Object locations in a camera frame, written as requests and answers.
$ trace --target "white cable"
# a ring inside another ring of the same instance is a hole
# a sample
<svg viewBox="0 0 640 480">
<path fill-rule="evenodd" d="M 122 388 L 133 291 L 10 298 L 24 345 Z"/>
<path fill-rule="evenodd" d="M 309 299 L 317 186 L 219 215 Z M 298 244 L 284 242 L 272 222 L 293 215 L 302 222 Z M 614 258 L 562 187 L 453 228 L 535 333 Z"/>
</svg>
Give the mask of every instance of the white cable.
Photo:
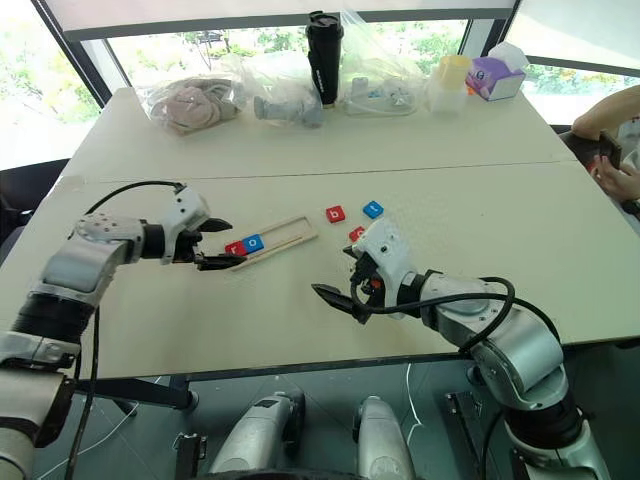
<svg viewBox="0 0 640 480">
<path fill-rule="evenodd" d="M 418 417 L 418 413 L 416 412 L 416 406 L 413 404 L 413 398 L 411 397 L 411 387 L 409 386 L 409 373 L 411 372 L 411 364 L 407 365 L 407 373 L 405 375 L 405 382 L 407 384 L 407 395 L 409 396 L 409 405 L 411 405 L 411 412 L 413 413 L 413 418 L 416 423 L 411 426 L 411 430 L 409 430 L 409 435 L 407 435 L 407 447 L 411 443 L 411 437 L 413 436 L 413 431 L 418 427 L 424 427 L 424 424 L 420 421 Z"/>
<path fill-rule="evenodd" d="M 160 381 L 162 377 L 158 377 L 156 378 L 156 381 L 153 382 L 154 385 L 156 383 L 158 383 Z M 124 418 L 122 420 L 120 420 L 120 423 L 118 423 L 115 427 L 113 427 L 113 429 L 111 429 L 111 431 L 109 433 L 107 433 L 104 437 L 102 437 L 100 440 L 98 440 L 96 443 L 94 443 L 93 445 L 91 445 L 90 447 L 84 448 L 82 450 L 80 450 L 78 452 L 78 456 L 82 455 L 83 453 L 87 453 L 89 450 L 93 450 L 94 448 L 102 445 L 104 442 L 106 442 L 111 435 L 113 435 L 115 433 L 115 431 L 120 428 L 120 425 L 122 425 L 127 418 L 129 418 L 131 415 L 133 415 L 133 412 L 136 411 L 136 409 L 138 408 L 140 404 L 138 402 L 136 402 L 136 404 L 134 405 L 134 407 L 131 409 L 131 411 L 129 413 L 127 413 Z M 40 475 L 38 477 L 38 480 L 42 480 L 46 477 L 48 477 L 49 475 L 51 475 L 53 472 L 55 472 L 58 468 L 60 468 L 61 466 L 65 465 L 67 462 L 69 461 L 68 458 L 65 458 L 63 461 L 61 461 L 60 463 L 58 463 L 57 465 L 55 465 L 54 467 L 51 467 L 49 470 L 47 470 L 46 472 L 44 472 L 42 475 Z"/>
</svg>

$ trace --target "table leg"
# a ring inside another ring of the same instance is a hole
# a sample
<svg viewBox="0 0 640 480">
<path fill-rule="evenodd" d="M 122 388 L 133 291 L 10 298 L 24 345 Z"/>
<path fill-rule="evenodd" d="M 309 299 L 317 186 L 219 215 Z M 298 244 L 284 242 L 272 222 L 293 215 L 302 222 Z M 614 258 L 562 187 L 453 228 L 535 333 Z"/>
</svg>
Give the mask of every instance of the table leg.
<svg viewBox="0 0 640 480">
<path fill-rule="evenodd" d="M 139 403 L 164 405 L 179 410 L 193 409 L 197 405 L 198 397 L 195 392 L 189 390 L 188 385 L 186 377 L 177 378 L 176 381 L 172 379 L 168 387 L 136 378 L 98 380 L 96 396 L 112 400 L 135 400 Z M 88 390 L 88 380 L 80 380 L 76 385 L 76 391 L 80 393 L 86 393 Z"/>
</svg>

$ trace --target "person's hand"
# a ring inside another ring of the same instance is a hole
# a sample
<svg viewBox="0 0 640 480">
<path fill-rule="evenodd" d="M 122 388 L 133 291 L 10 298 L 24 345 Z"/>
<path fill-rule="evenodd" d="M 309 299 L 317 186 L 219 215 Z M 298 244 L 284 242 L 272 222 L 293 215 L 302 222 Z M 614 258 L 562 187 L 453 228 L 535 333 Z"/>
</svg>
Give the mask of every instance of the person's hand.
<svg viewBox="0 0 640 480">
<path fill-rule="evenodd" d="M 591 176 L 598 185 L 619 202 L 640 199 L 640 170 L 621 163 L 616 170 L 609 157 L 596 155 L 591 165 Z"/>
</svg>

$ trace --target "plastic bag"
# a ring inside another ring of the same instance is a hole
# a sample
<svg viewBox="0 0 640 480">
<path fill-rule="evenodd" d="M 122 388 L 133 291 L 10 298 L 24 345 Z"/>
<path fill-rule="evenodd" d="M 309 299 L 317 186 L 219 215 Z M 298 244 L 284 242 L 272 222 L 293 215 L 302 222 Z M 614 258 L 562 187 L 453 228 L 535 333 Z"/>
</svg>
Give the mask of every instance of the plastic bag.
<svg viewBox="0 0 640 480">
<path fill-rule="evenodd" d="M 340 90 L 345 112 L 369 116 L 415 112 L 425 88 L 416 63 L 387 51 L 356 12 L 340 12 L 340 21 L 344 27 Z"/>
<path fill-rule="evenodd" d="M 180 135 L 234 118 L 246 104 L 242 60 L 222 57 L 210 74 L 163 82 L 136 93 L 149 119 Z"/>
<path fill-rule="evenodd" d="M 311 82 L 309 61 L 302 53 L 257 55 L 246 59 L 244 68 L 256 118 L 277 126 L 322 125 L 322 102 Z"/>
</svg>

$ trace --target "floor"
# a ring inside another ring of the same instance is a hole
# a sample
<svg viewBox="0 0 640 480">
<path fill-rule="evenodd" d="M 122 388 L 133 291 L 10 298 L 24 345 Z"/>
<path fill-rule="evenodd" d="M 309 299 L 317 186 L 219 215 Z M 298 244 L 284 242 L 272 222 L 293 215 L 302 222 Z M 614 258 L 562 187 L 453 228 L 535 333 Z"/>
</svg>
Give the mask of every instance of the floor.
<svg viewBox="0 0 640 480">
<path fill-rule="evenodd" d="M 589 347 L 567 357 L 567 371 L 578 404 L 593 416 L 591 425 L 612 478 L 639 478 L 640 348 Z M 449 392 L 472 391 L 481 406 L 481 422 L 486 426 L 497 407 L 485 387 L 474 387 L 467 381 L 466 370 L 470 365 L 468 361 L 455 360 L 414 364 L 411 368 L 412 398 L 424 427 L 415 429 L 409 447 L 416 473 L 422 479 L 473 478 L 472 466 L 460 447 L 455 421 L 444 400 Z M 307 417 L 300 452 L 289 463 L 355 472 L 357 446 L 351 439 L 351 423 L 355 407 L 367 395 L 378 395 L 391 405 L 405 436 L 414 424 L 405 384 L 406 370 L 404 364 L 194 383 L 192 389 L 200 396 L 195 411 L 185 414 L 141 405 L 136 417 L 126 419 L 106 441 L 80 456 L 75 478 L 172 479 L 175 468 L 172 444 L 180 432 L 208 435 L 207 459 L 201 462 L 204 473 L 227 433 L 252 402 L 295 387 L 306 394 Z M 82 402 L 83 397 L 75 397 L 60 438 L 37 452 L 34 478 L 63 478 L 64 465 L 45 477 L 42 475 L 66 458 Z M 83 448 L 104 438 L 123 417 L 113 402 L 98 399 Z M 495 478 L 512 478 L 508 448 L 506 434 L 500 427 L 491 450 L 497 469 Z"/>
</svg>

